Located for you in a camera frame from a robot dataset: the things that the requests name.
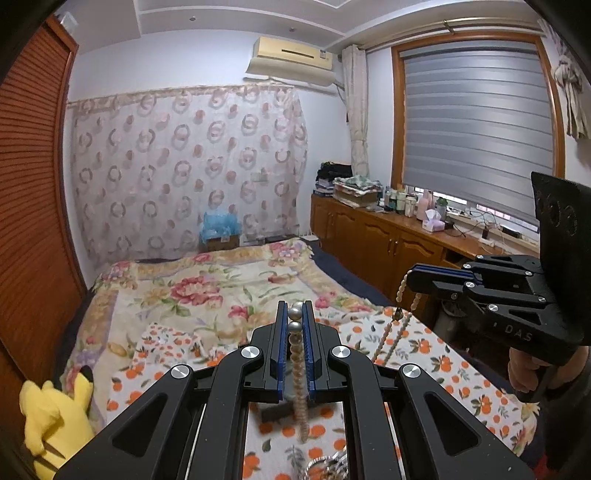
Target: cardboard box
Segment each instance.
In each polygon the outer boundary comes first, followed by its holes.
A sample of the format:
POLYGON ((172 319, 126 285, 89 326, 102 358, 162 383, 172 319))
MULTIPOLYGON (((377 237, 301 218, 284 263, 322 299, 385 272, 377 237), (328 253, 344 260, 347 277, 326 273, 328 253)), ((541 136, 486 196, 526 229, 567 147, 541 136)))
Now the cardboard box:
POLYGON ((221 236, 217 238, 210 238, 202 243, 206 252, 216 252, 218 250, 232 250, 240 246, 240 235, 221 236))
POLYGON ((333 197, 341 203, 353 208, 367 207, 378 203, 378 192, 368 192, 363 196, 356 196, 335 190, 333 197))

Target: window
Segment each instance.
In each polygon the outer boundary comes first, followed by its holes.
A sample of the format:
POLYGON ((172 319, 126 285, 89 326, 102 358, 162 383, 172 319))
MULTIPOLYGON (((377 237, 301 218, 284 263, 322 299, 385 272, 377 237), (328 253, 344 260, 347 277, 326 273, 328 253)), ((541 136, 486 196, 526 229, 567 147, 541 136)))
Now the window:
MULTIPOLYGON (((414 191, 417 192, 417 193, 423 193, 425 191, 425 189, 421 189, 419 187, 415 187, 414 188, 414 191)), ((445 198, 446 200, 449 200, 450 202, 461 203, 462 205, 466 205, 468 203, 464 199, 459 199, 457 197, 452 197, 451 195, 445 195, 445 193, 433 192, 433 195, 435 197, 445 198)))
MULTIPOLYGON (((425 191, 425 189, 422 189, 420 187, 413 187, 413 190, 415 191, 415 193, 421 193, 421 194, 425 191)), ((467 212, 470 212, 471 215, 473 215, 475 213, 473 211, 473 205, 470 205, 471 202, 468 202, 467 200, 457 198, 457 197, 452 197, 451 195, 446 195, 444 193, 439 193, 439 192, 433 192, 433 196, 436 198, 437 197, 445 198, 448 202, 451 202, 451 206, 456 209, 465 210, 467 212)), ((518 226, 522 226, 523 228, 529 230, 530 232, 535 232, 535 233, 538 232, 538 227, 536 225, 533 225, 528 222, 524 222, 523 220, 512 217, 511 215, 508 215, 507 213, 499 212, 498 210, 488 208, 484 205, 476 205, 476 210, 479 210, 479 211, 485 212, 485 213, 490 213, 491 215, 496 217, 496 219, 493 219, 493 221, 497 224, 499 224, 501 220, 507 220, 508 222, 511 222, 514 224, 514 225, 509 225, 510 227, 511 226, 514 227, 515 225, 518 225, 518 226)))
POLYGON ((535 230, 531 172, 552 174, 563 156, 539 39, 466 37, 394 47, 395 139, 402 141, 392 184, 446 192, 435 195, 535 230))

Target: zebra blind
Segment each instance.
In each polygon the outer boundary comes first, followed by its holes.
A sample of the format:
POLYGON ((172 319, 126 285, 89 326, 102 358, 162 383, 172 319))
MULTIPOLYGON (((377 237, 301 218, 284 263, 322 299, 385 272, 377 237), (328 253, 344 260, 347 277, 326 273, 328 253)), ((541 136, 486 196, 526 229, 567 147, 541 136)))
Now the zebra blind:
POLYGON ((402 181, 537 225, 532 171, 553 172, 550 100, 535 45, 458 41, 401 52, 402 181))

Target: stack of clothes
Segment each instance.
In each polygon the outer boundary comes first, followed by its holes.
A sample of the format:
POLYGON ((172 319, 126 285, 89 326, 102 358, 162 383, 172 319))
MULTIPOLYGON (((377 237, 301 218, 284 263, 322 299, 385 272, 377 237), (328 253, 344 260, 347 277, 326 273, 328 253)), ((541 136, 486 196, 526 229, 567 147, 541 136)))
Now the stack of clothes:
POLYGON ((382 184, 367 177, 356 175, 350 178, 335 178, 334 197, 353 208, 367 207, 378 203, 382 184))
POLYGON ((335 191, 335 179, 338 177, 350 177, 353 175, 351 165, 324 162, 318 170, 314 195, 319 197, 332 197, 335 191))

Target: bed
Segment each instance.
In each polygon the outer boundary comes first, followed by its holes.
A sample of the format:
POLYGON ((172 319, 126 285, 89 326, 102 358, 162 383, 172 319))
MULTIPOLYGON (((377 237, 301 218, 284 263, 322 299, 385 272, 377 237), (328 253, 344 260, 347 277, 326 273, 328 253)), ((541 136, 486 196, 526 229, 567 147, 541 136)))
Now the bed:
MULTIPOLYGON (((334 326, 343 344, 369 356, 392 315, 379 291, 299 238, 176 261, 119 262, 97 279, 66 330, 56 362, 60 384, 70 393, 80 367, 92 367, 89 418, 99 431, 172 365, 216 365, 253 329, 274 321, 278 300, 311 300, 317 322, 334 326)), ((396 332, 395 325, 387 343, 396 332)), ((384 356, 376 362, 383 364, 384 356)), ((521 404, 503 379, 493 372, 485 377, 414 317, 388 366, 408 361, 421 365, 530 466, 537 464, 538 405, 521 404)), ((310 412, 310 435, 300 445, 291 418, 261 423, 253 407, 243 477, 295 478, 298 464, 344 446, 339 404, 310 412)))

